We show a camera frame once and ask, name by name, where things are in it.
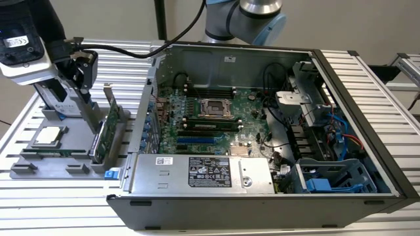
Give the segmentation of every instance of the wall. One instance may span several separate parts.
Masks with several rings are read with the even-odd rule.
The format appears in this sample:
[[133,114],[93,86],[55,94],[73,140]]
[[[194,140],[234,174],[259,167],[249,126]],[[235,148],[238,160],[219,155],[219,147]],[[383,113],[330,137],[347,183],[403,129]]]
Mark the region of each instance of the wall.
[[[50,2],[67,37],[157,39],[151,0]],[[165,2],[167,36],[171,38],[191,21],[201,1]],[[418,0],[283,0],[287,23],[274,46],[355,50],[367,63],[385,64],[395,52],[420,52],[420,31],[414,30],[418,9]],[[203,25],[205,15],[182,40],[199,40]],[[0,78],[0,119],[13,121],[31,94],[30,87]],[[399,98],[406,106],[410,97],[409,94]],[[0,136],[5,129],[0,124]]]

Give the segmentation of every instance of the cpu socket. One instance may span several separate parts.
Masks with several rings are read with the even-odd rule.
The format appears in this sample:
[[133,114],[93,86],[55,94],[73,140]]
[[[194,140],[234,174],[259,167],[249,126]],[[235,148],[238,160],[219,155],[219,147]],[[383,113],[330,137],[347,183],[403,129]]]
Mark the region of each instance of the cpu socket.
[[203,118],[233,118],[230,114],[230,101],[227,99],[201,99],[199,117]]

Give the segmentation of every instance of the black pole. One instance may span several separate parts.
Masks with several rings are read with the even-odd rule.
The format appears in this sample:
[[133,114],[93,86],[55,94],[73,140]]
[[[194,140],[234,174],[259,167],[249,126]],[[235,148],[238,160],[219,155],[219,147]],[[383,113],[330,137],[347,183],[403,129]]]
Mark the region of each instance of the black pole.
[[155,25],[158,40],[167,40],[166,36],[166,17],[165,17],[165,0],[154,0]]

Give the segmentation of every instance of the motherboard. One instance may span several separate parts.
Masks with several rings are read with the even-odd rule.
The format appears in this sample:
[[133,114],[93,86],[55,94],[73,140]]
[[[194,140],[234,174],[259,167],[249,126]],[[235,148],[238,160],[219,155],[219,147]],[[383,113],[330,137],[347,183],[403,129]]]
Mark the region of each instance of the motherboard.
[[161,154],[270,156],[261,94],[250,89],[159,89]]

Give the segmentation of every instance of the power supply label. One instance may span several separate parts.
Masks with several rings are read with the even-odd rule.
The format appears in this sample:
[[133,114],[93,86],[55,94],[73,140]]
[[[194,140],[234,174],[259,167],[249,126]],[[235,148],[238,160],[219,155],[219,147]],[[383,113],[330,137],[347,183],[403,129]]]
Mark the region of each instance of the power supply label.
[[226,157],[189,157],[187,185],[193,188],[230,188],[230,165]]

